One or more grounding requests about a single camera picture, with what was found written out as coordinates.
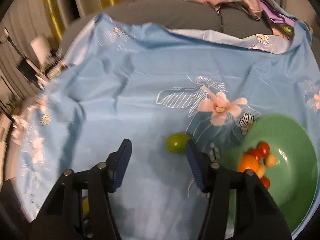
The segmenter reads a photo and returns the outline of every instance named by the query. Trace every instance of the purple cloth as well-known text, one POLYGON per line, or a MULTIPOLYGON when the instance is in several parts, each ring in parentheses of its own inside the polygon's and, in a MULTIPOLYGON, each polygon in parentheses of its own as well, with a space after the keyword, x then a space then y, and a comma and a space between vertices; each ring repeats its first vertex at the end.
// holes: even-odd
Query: purple cloth
POLYGON ((270 20, 274 23, 279 23, 279 24, 287 24, 290 25, 291 27, 294 27, 296 22, 287 16, 279 13, 276 10, 273 10, 264 0, 260 0, 260 4, 264 10, 264 12, 268 15, 270 20))

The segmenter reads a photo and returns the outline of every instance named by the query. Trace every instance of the pink flower print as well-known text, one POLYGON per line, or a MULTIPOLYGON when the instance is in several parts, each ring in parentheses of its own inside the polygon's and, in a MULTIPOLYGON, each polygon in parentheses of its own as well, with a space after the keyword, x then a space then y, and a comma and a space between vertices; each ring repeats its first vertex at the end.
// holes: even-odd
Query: pink flower print
POLYGON ((313 97, 315 100, 317 100, 316 108, 320 109, 320 92, 319 92, 319 94, 315 94, 313 97))
POLYGON ((210 99, 203 99, 198 106, 198 111, 212 112, 210 122, 215 126, 222 126, 225 123, 227 113, 232 114, 234 118, 238 117, 241 114, 241 107, 238 105, 246 105, 248 103, 245 98, 238 98, 230 102, 225 93, 221 91, 215 95, 207 87, 201 87, 201 89, 209 94, 210 99))

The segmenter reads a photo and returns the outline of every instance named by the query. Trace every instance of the pile of clothes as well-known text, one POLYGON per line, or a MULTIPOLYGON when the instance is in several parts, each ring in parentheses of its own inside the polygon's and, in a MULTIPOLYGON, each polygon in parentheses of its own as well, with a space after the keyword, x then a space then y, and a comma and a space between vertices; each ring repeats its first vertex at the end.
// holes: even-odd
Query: pile of clothes
POLYGON ((292 41, 294 37, 294 26, 297 18, 289 15, 274 0, 190 0, 203 4, 208 4, 216 11, 220 12, 221 4, 238 8, 255 20, 265 17, 269 22, 274 35, 292 41))

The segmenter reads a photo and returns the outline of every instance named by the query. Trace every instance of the metal screw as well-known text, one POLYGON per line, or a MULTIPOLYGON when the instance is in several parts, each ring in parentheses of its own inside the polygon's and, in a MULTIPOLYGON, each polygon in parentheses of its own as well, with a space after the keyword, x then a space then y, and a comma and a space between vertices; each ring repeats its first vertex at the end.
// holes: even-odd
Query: metal screw
POLYGON ((107 165, 106 165, 106 163, 104 163, 104 162, 98 163, 98 165, 97 165, 98 169, 103 169, 103 168, 105 168, 106 166, 107 166, 107 165))
POLYGON ((67 170, 65 170, 65 171, 63 172, 63 175, 64 175, 64 176, 70 176, 72 173, 73 173, 72 170, 67 169, 67 170))
POLYGON ((247 169, 247 170, 245 170, 245 173, 248 174, 249 176, 252 176, 254 174, 254 171, 247 169))
POLYGON ((211 168, 218 169, 218 168, 220 168, 220 164, 219 163, 211 163, 211 168))

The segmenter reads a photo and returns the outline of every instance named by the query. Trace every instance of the yellow fruit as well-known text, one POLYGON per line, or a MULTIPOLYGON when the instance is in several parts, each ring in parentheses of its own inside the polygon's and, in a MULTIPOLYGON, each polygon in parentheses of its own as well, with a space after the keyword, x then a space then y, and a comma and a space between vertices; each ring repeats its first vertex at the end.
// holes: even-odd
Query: yellow fruit
POLYGON ((258 178, 261 179, 265 173, 266 173, 266 167, 263 165, 263 163, 259 163, 259 168, 256 172, 258 178))
POLYGON ((250 169, 256 173, 258 168, 259 168, 259 163, 256 157, 249 154, 242 155, 239 166, 238 166, 239 172, 244 172, 246 169, 250 169))
POLYGON ((268 168, 272 168, 277 163, 277 157, 274 154, 269 154, 267 158, 264 159, 264 165, 268 168))

